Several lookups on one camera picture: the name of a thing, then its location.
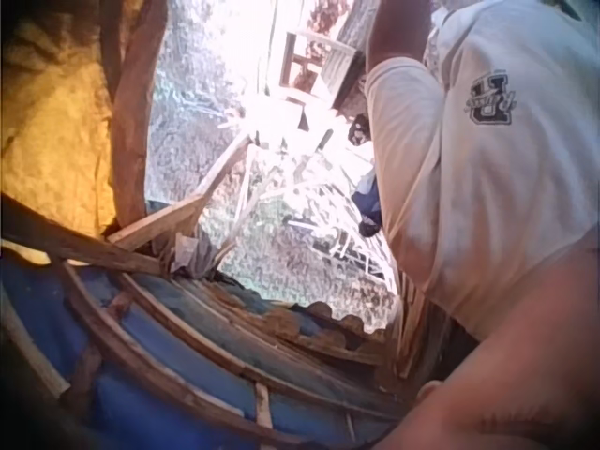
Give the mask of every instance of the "white cloth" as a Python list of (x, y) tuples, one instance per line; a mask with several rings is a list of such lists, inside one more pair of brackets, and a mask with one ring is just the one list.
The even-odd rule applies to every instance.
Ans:
[(383, 230), (398, 268), (482, 339), (597, 226), (598, 41), (553, 7), (493, 0), (453, 14), (438, 45), (443, 86), (409, 58), (367, 78)]

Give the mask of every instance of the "wooden stick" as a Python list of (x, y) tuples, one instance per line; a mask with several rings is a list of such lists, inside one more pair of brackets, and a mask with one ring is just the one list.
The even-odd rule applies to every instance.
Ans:
[(8, 241), (108, 269), (160, 275), (157, 259), (68, 230), (5, 194), (2, 213), (2, 237)]
[(195, 222), (198, 222), (217, 186), (243, 155), (250, 142), (246, 132), (240, 133), (217, 159), (193, 195), (125, 227), (109, 236), (108, 240), (120, 248), (135, 250), (187, 218), (194, 217)]
[(31, 369), (34, 370), (52, 397), (58, 399), (68, 389), (69, 384), (58, 373), (52, 363), (48, 361), (44, 353), (39, 350), (34, 340), (27, 333), (19, 315), (10, 304), (10, 299), (4, 286), (2, 286), (0, 308), (2, 309), (2, 314), (0, 315), (2, 329), (6, 332), (7, 337), (19, 349), (22, 357), (31, 366)]
[(114, 361), (154, 395), (195, 417), (261, 443), (294, 448), (303, 442), (302, 438), (248, 421), (238, 408), (193, 386), (160, 364), (98, 306), (68, 263), (56, 259), (52, 259), (52, 263), (63, 279), (69, 305), (100, 348), (102, 356)]

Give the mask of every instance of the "broken wood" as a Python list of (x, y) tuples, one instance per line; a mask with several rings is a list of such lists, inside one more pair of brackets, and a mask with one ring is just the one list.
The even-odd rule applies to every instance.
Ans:
[(2, 237), (15, 244), (108, 269), (160, 275), (157, 259), (68, 230), (5, 194), (2, 209)]
[(198, 218), (215, 189), (243, 155), (249, 144), (249, 136), (246, 133), (239, 134), (217, 159), (193, 195), (132, 223), (109, 236), (108, 240), (120, 248), (135, 250), (162, 233), (168, 232), (184, 220), (189, 219), (192, 223), (198, 223)]
[(148, 125), (154, 74), (167, 27), (167, 16), (167, 0), (144, 1), (136, 28), (129, 38), (114, 94), (111, 121), (112, 189), (121, 227), (146, 216), (143, 187)]
[(7, 334), (8, 339), (19, 350), (22, 357), (33, 369), (37, 378), (48, 389), (53, 398), (58, 399), (68, 388), (68, 382), (54, 368), (48, 358), (42, 353), (34, 340), (29, 336), (19, 315), (10, 304), (8, 294), (2, 286), (2, 301), (0, 302), (2, 313), (2, 329)]

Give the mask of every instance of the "person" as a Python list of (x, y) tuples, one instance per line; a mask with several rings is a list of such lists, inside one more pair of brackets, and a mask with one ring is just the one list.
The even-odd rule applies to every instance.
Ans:
[(382, 229), (481, 343), (375, 448), (600, 448), (596, 32), (487, 0), (442, 25), (438, 82), (430, 13), (381, 0), (367, 48)]

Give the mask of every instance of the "wooden slat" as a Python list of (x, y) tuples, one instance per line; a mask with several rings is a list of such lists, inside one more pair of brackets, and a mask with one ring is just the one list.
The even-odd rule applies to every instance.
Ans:
[(109, 236), (108, 240), (120, 248), (135, 250), (192, 216), (197, 222), (215, 189), (246, 151), (250, 142), (246, 133), (238, 135), (211, 167), (193, 195), (132, 223)]
[(39, 350), (33, 339), (31, 339), (19, 315), (10, 304), (10, 299), (4, 286), (2, 286), (1, 292), (2, 299), (0, 306), (2, 314), (0, 315), (0, 320), (2, 321), (2, 329), (15, 347), (19, 349), (22, 357), (27, 361), (52, 397), (58, 399), (68, 389), (68, 382), (58, 373), (52, 363)]
[(157, 259), (68, 230), (2, 194), (2, 237), (65, 259), (126, 272), (160, 275)]
[(296, 448), (302, 438), (261, 427), (244, 418), (241, 410), (184, 381), (146, 352), (103, 311), (66, 262), (52, 260), (68, 292), (67, 301), (102, 356), (114, 361), (150, 392), (211, 424), (231, 429), (261, 443)]
[(211, 361), (223, 368), (226, 368), (235, 375), (255, 383), (263, 384), (269, 389), (288, 395), (292, 398), (298, 398), (339, 411), (353, 411), (355, 413), (382, 418), (398, 418), (392, 414), (372, 411), (349, 405), (343, 401), (336, 401), (331, 398), (320, 396), (319, 394), (295, 386), (289, 382), (274, 377), (259, 368), (249, 365), (245, 361), (242, 361), (241, 359), (222, 349), (212, 340), (206, 338), (193, 327), (188, 325), (185, 321), (177, 317), (168, 308), (161, 304), (154, 297), (154, 295), (141, 287), (129, 275), (119, 275), (117, 279), (121, 287), (131, 294), (133, 300), (158, 323), (185, 342), (196, 352), (206, 356)]
[[(263, 384), (257, 382), (254, 385), (256, 395), (256, 423), (263, 427), (272, 428), (271, 405), (269, 404), (269, 390)], [(275, 450), (271, 445), (261, 445), (260, 450)]]
[(145, 0), (114, 94), (111, 121), (112, 189), (119, 225), (146, 216), (144, 178), (154, 74), (167, 27), (167, 0)]
[[(126, 292), (117, 294), (106, 308), (106, 312), (116, 321), (127, 314), (131, 297)], [(71, 377), (71, 386), (60, 397), (60, 403), (80, 419), (90, 412), (94, 395), (94, 386), (102, 366), (102, 355), (94, 342), (88, 342), (77, 360)]]

